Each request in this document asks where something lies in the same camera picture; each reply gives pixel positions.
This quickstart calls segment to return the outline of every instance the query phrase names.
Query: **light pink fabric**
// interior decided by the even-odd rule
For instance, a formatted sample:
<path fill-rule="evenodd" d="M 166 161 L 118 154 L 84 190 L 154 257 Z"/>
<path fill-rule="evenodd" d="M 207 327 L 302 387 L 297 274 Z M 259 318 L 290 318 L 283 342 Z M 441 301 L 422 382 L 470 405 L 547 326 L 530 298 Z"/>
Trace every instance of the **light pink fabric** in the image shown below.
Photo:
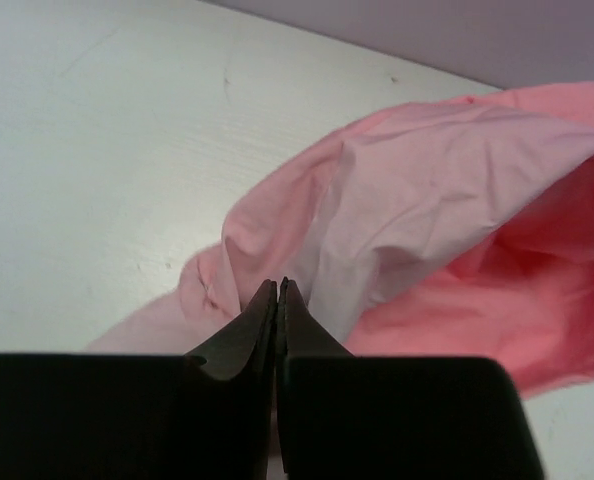
<path fill-rule="evenodd" d="M 406 104 L 330 134 L 90 350 L 185 352 L 283 275 L 356 354 L 486 355 L 524 394 L 593 379 L 594 83 Z"/>

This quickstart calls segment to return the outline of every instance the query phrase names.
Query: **white table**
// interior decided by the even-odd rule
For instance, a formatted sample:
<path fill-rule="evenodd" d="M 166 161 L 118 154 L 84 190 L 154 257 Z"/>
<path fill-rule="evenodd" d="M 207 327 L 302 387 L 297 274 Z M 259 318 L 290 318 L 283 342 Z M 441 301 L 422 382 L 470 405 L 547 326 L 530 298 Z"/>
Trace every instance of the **white table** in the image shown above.
<path fill-rule="evenodd" d="M 373 110 L 494 89 L 193 0 L 0 0 L 0 350 L 78 350 L 173 288 L 229 207 Z M 594 385 L 527 403 L 594 479 Z"/>

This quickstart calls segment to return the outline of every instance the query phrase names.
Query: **cloth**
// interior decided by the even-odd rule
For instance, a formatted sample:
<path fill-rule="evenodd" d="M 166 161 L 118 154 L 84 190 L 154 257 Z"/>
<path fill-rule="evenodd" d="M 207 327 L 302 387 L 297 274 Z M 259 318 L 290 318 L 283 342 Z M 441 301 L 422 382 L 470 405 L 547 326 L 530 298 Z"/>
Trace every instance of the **cloth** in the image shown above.
<path fill-rule="evenodd" d="M 89 350 L 186 352 L 284 275 L 355 354 L 483 355 L 524 395 L 594 379 L 594 83 L 405 104 L 333 132 Z"/>

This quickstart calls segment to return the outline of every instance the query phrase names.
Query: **crumpled cloth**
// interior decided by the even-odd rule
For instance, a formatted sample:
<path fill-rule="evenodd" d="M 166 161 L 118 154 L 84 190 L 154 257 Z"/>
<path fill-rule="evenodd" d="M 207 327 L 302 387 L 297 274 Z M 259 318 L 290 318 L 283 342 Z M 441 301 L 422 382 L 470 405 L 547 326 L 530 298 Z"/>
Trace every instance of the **crumpled cloth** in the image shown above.
<path fill-rule="evenodd" d="M 89 350 L 186 352 L 284 275 L 355 354 L 492 357 L 524 395 L 594 379 L 594 83 L 410 103 L 333 132 Z"/>

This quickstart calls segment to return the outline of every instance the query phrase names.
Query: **pink cloth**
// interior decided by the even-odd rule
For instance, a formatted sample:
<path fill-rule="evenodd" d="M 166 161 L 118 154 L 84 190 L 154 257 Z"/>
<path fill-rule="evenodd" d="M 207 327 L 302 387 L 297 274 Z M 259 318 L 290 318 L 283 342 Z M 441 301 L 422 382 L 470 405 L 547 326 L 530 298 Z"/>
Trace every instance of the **pink cloth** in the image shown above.
<path fill-rule="evenodd" d="M 284 275 L 356 354 L 484 355 L 524 394 L 594 379 L 594 83 L 406 104 L 328 135 L 90 350 L 186 352 Z"/>

